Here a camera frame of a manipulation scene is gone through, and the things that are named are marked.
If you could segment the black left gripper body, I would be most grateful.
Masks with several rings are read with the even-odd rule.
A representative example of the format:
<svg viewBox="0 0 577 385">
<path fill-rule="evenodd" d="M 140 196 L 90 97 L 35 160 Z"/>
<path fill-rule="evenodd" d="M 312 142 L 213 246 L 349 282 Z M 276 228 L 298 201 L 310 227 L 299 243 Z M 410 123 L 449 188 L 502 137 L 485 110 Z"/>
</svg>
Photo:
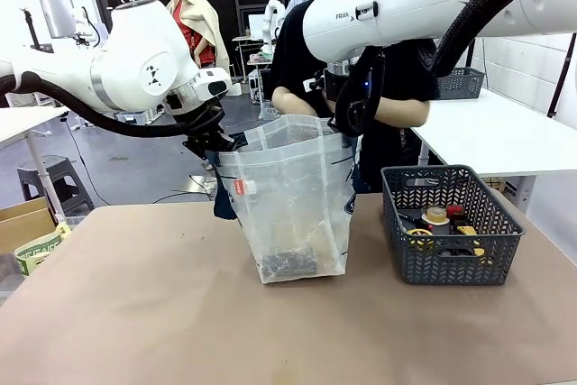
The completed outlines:
<svg viewBox="0 0 577 385">
<path fill-rule="evenodd" d="M 202 160 L 220 151 L 231 151 L 235 139 L 220 125 L 225 111 L 221 104 L 202 105 L 183 115 L 173 115 L 177 123 L 188 126 L 183 145 Z"/>
</svg>

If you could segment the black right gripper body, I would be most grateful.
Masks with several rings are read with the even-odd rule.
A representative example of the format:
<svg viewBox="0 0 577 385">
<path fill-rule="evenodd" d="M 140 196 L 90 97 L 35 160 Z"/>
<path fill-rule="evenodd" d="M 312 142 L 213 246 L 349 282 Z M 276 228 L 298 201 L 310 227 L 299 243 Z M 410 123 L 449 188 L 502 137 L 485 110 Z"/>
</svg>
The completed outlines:
<svg viewBox="0 0 577 385">
<path fill-rule="evenodd" d="M 354 69 L 348 76 L 325 71 L 327 100 L 334 103 L 329 125 L 340 133 L 363 133 L 374 116 L 372 71 L 359 74 Z"/>
</svg>

